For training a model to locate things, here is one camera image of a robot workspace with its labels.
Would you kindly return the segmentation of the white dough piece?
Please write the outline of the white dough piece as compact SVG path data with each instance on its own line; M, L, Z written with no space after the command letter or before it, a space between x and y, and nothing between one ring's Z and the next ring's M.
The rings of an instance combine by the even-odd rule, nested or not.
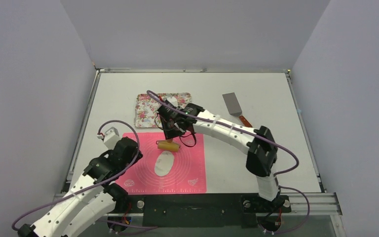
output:
M159 177L166 176L174 164L174 154L170 151L163 151L156 159L154 172Z

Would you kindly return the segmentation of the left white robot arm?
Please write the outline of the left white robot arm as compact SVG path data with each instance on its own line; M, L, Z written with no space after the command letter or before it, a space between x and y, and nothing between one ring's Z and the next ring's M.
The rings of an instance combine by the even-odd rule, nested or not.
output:
M90 160L78 180L60 199L15 219L19 237L76 237L110 211L127 207L127 191L116 180L143 157L140 138L106 136L107 150Z

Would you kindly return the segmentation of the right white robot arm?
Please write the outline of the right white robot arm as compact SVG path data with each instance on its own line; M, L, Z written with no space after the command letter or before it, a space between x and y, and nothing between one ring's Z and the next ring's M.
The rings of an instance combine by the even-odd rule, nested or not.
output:
M278 148L269 143L274 139L267 127L257 129L235 124L193 103L180 109L172 104L162 105L157 113L165 126L166 139L192 132L216 138L240 150L247 156L246 169L257 178L259 206L271 211L278 205L280 189L273 168Z

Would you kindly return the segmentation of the wooden dough roller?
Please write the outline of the wooden dough roller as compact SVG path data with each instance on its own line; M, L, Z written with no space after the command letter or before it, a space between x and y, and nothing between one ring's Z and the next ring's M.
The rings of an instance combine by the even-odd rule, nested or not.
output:
M178 152L181 145L172 139L156 141L157 148L162 151Z

